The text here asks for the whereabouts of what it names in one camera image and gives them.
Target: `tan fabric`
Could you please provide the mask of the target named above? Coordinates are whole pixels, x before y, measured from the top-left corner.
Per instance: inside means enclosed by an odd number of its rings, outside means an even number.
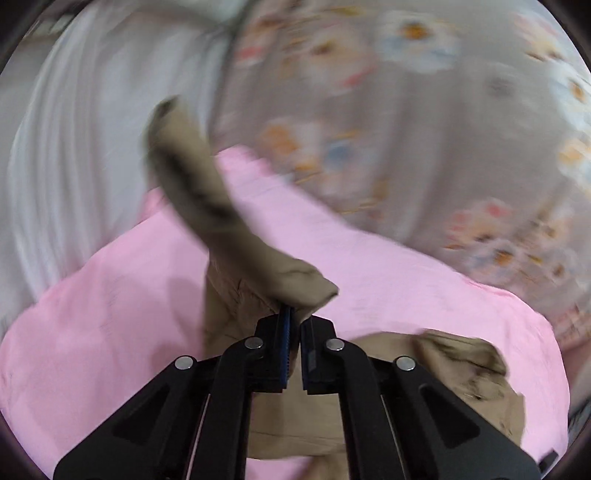
[[[254,235],[232,206],[209,149],[174,101],[161,104],[148,130],[150,162],[180,216],[210,249],[207,271],[205,350],[220,355],[254,333],[257,321],[279,302],[303,320],[337,288],[308,263],[285,255]],[[425,331],[376,333],[354,341],[376,358],[417,358],[463,401],[519,444],[524,403],[505,379],[497,350],[479,339]],[[252,403],[248,455],[259,459],[314,456],[303,478],[348,477],[336,395],[301,389],[299,359],[282,394],[259,394]]]
[[[279,252],[251,232],[230,200],[207,142],[175,99],[156,108],[147,143],[148,161],[164,193],[209,248],[211,286],[226,305],[237,308],[229,319],[242,325],[242,310],[276,312],[285,303],[301,321],[338,293],[314,266]],[[255,325],[259,317],[250,314]]]

